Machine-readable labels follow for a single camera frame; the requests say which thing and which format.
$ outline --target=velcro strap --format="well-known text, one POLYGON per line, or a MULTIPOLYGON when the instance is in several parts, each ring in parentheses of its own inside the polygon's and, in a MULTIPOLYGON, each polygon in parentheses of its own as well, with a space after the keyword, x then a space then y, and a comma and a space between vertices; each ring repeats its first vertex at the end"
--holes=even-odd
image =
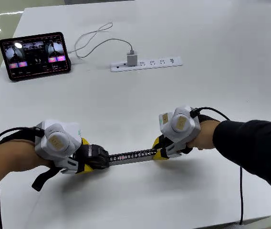
POLYGON ((58 168, 58 167, 55 167, 55 166, 51 167, 45 173, 41 173, 39 176, 37 176, 37 178, 35 179, 34 183, 31 185, 31 187, 33 189, 35 189, 36 191, 40 192, 40 190, 42 189, 44 183, 48 179, 52 178, 57 173, 59 173, 60 170, 62 170, 62 168, 58 168))
POLYGON ((35 143, 35 131, 33 130, 19 130, 0 141, 0 145, 11 140, 28 140, 35 143))

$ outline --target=white device housing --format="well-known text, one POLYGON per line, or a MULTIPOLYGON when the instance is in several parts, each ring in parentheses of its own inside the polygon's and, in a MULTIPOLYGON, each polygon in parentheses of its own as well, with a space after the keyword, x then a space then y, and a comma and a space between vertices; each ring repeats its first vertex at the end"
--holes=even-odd
POLYGON ((46 120, 37 127, 44 129, 44 136, 36 137, 35 152, 42 158, 53 161, 57 167, 77 170, 78 163, 69 156, 82 143, 79 124, 46 120))
POLYGON ((174 143, 166 148, 168 157, 181 156, 180 150, 200 132, 198 117, 190 116, 190 106, 178 107, 174 112, 159 115, 162 134, 174 143))

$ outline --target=power adapter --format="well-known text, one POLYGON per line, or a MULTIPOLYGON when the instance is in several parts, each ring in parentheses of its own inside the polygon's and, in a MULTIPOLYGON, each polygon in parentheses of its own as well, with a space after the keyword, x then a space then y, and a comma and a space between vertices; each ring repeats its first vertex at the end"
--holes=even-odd
POLYGON ((127 53, 127 66, 134 67, 137 66, 137 53, 134 50, 130 50, 129 53, 127 53))

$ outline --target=tablet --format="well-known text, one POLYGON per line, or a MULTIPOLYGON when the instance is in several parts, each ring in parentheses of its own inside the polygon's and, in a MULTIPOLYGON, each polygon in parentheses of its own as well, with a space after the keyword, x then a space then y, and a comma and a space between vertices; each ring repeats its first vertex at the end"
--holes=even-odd
POLYGON ((71 70, 61 32, 3 39, 0 48, 8 76, 13 81, 71 70))

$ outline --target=white cable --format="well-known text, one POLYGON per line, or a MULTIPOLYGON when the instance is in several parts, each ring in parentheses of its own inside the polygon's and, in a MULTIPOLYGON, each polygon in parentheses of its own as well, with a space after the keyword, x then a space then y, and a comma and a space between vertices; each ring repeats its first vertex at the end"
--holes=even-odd
POLYGON ((130 49, 130 52, 133 51, 133 48, 132 48, 131 43, 129 43, 129 42, 127 42, 127 41, 124 41, 124 40, 121 40, 121 39, 110 38, 110 39, 107 39, 107 40, 105 40, 105 41, 99 43, 97 46, 95 46, 95 47, 94 47, 88 54, 86 54, 85 56, 79 56, 79 55, 77 55, 77 57, 79 57, 79 58, 85 58, 85 57, 87 57, 88 55, 90 55, 90 54, 91 54, 98 46, 100 46, 101 44, 104 44, 105 42, 107 42, 107 41, 112 41, 112 40, 121 41, 121 42, 126 42, 127 44, 130 45, 130 48, 131 48, 131 49, 130 49))
POLYGON ((111 40, 126 42, 127 44, 130 45, 130 48, 131 48, 130 53, 134 53, 133 47, 132 47, 132 45, 131 45, 129 42, 127 42, 127 41, 125 41, 125 40, 122 40, 122 39, 110 38, 110 39, 107 39, 107 40, 105 40, 105 41, 99 43, 97 46, 95 46, 95 47, 94 47, 88 54, 86 54, 85 56, 80 56, 80 55, 78 55, 77 51, 78 51, 78 50, 81 50, 81 49, 83 49, 83 48, 85 48, 85 47, 89 44, 89 42, 96 36, 96 34, 97 34, 98 32, 107 32, 107 31, 105 31, 105 30, 110 29, 112 26, 113 26, 113 23, 112 23, 112 22, 109 22, 109 23, 107 23, 107 24, 101 26, 100 28, 98 28, 98 29, 95 30, 95 31, 91 31, 91 32, 84 33, 84 34, 81 35, 81 36, 77 39, 77 41, 75 42, 74 50, 73 50, 73 51, 69 51, 68 53, 73 53, 73 52, 75 52, 75 54, 76 54, 76 56, 77 56, 78 58, 85 58, 85 57, 87 57, 88 55, 90 55, 90 54, 91 54, 98 46, 100 46, 101 44, 103 44, 103 43, 105 43, 105 42, 107 42, 107 41, 111 41, 111 40), (81 38, 83 38, 83 37, 85 37, 86 35, 89 35, 89 34, 91 34, 91 33, 94 33, 94 35, 88 40, 88 42, 87 42, 84 46, 82 46, 82 47, 80 47, 80 48, 76 48, 76 46, 77 46, 78 42, 81 40, 81 38))
POLYGON ((73 51, 70 51, 69 53, 77 52, 78 50, 83 49, 84 47, 86 47, 86 46, 88 45, 88 43, 93 39, 93 37, 96 36, 96 34, 97 34, 98 32, 102 32, 102 31, 108 30, 108 29, 110 29, 112 26, 113 26, 113 23, 112 23, 112 22, 109 22, 109 23, 107 23, 107 24, 105 24, 105 25, 99 27, 99 28, 98 28, 97 30, 95 30, 95 31, 91 31, 91 32, 84 33, 84 34, 81 35, 81 36, 77 39, 77 41, 75 42, 74 50, 73 50, 73 51), (77 45, 77 43, 80 41, 80 39, 83 38, 83 37, 85 37, 86 35, 91 34, 91 33, 95 33, 95 34, 88 40, 88 42, 87 42, 84 46, 82 46, 82 47, 80 47, 80 48, 77 49, 77 48, 76 48, 76 45, 77 45))

